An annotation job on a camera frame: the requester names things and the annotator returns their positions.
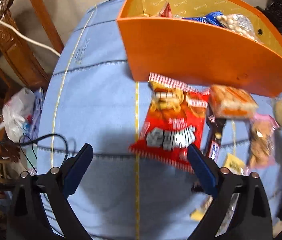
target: white cable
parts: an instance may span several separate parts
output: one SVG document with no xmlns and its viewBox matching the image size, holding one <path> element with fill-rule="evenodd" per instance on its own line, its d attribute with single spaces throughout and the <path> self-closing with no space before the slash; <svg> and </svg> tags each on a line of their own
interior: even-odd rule
<svg viewBox="0 0 282 240">
<path fill-rule="evenodd" d="M 27 36 L 24 36 L 24 35 L 23 35 L 22 33 L 20 33 L 17 29 L 15 29 L 12 25 L 9 25 L 8 23 L 5 23 L 5 22 L 3 22 L 3 21 L 1 21 L 1 20 L 0 20 L 0 24 L 2 24 L 2 25 L 4 25 L 5 27 L 7 27 L 7 28 L 11 29 L 12 31 L 14 31 L 14 32 L 15 32 L 18 36 L 20 36 L 22 39 L 24 39 L 24 40 L 26 40 L 26 41 L 28 41 L 28 42 L 34 44 L 34 45 L 37 45 L 37 46 L 39 46 L 39 47 L 48 49 L 48 50 L 52 51 L 52 52 L 53 52 L 55 55 L 57 55 L 57 56 L 61 56 L 61 54 L 58 53 L 55 49 L 53 49 L 53 48 L 51 48 L 51 47 L 49 47 L 49 46 L 47 46 L 47 45 L 45 45 L 45 44 L 39 43 L 39 42 L 37 42 L 37 41 L 34 41 L 34 40 L 28 38 Z"/>
</svg>

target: metal screw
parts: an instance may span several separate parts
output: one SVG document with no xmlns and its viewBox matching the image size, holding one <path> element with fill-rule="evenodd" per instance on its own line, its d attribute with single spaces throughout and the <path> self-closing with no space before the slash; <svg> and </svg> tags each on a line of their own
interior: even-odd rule
<svg viewBox="0 0 282 240">
<path fill-rule="evenodd" d="M 50 172 L 52 173 L 52 174 L 57 174 L 58 172 L 59 172 L 59 168 L 58 167 L 53 167 L 51 170 L 50 170 Z"/>
<path fill-rule="evenodd" d="M 25 178 L 27 175 L 28 175 L 27 171 L 22 171 L 20 174 L 21 178 Z"/>
<path fill-rule="evenodd" d="M 255 179 L 259 178 L 259 174 L 257 174 L 255 171 L 251 172 L 251 176 Z"/>
<path fill-rule="evenodd" d="M 220 171 L 223 173 L 223 174 L 229 174 L 229 169 L 228 168 L 226 168 L 226 167 L 221 167 L 220 168 Z"/>
</svg>

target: chip bag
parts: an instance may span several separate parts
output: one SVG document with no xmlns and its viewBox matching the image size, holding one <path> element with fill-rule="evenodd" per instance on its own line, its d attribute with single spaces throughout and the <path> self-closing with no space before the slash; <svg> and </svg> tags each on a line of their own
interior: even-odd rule
<svg viewBox="0 0 282 240">
<path fill-rule="evenodd" d="M 151 73 L 152 100 L 139 140 L 129 150 L 193 172 L 187 147 L 200 148 L 209 90 L 199 92 L 183 82 Z"/>
</svg>

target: table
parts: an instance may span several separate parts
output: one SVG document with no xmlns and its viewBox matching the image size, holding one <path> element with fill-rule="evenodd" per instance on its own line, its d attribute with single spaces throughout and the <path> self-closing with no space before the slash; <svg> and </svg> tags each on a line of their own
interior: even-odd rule
<svg viewBox="0 0 282 240">
<path fill-rule="evenodd" d="M 77 153 L 84 143 L 93 146 L 92 163 L 68 201 L 94 239 L 135 239 L 136 185 L 140 194 L 140 238 L 187 239 L 198 224 L 190 219 L 190 213 L 206 197 L 191 194 L 195 176 L 155 160 L 140 159 L 136 180 L 135 156 L 128 152 L 145 119 L 151 89 L 147 82 L 135 83 L 128 67 L 115 22 L 123 2 L 109 0 L 90 8 L 73 31 L 49 84 L 39 136 L 53 131 L 64 135 L 70 155 Z M 272 115 L 270 98 L 253 98 L 259 104 L 260 114 Z M 243 121 L 235 123 L 236 153 L 247 162 L 249 128 Z M 205 147 L 208 130 L 206 125 L 201 149 Z M 227 122 L 219 166 L 233 150 L 232 133 L 231 122 Z M 273 223 L 282 203 L 282 131 L 275 133 L 275 143 L 275 165 L 256 170 L 269 198 Z M 60 166 L 63 150 L 63 142 L 55 138 L 53 166 Z M 39 174 L 51 168 L 50 138 L 39 143 L 37 167 Z M 51 225 L 58 228 L 53 214 L 47 214 Z"/>
</svg>

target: white round candy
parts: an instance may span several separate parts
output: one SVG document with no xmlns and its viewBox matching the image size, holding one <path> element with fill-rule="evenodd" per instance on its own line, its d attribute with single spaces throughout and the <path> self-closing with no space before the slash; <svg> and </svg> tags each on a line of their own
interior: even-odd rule
<svg viewBox="0 0 282 240">
<path fill-rule="evenodd" d="M 240 33 L 240 32 L 242 32 L 242 29 L 241 29 L 240 27 L 236 27 L 236 28 L 235 28 L 235 31 L 236 31 L 237 33 Z"/>
<path fill-rule="evenodd" d="M 230 24 L 232 25 L 234 21 L 233 21 L 232 19 L 228 19 L 226 22 L 227 22 L 229 25 L 230 25 Z"/>
</svg>

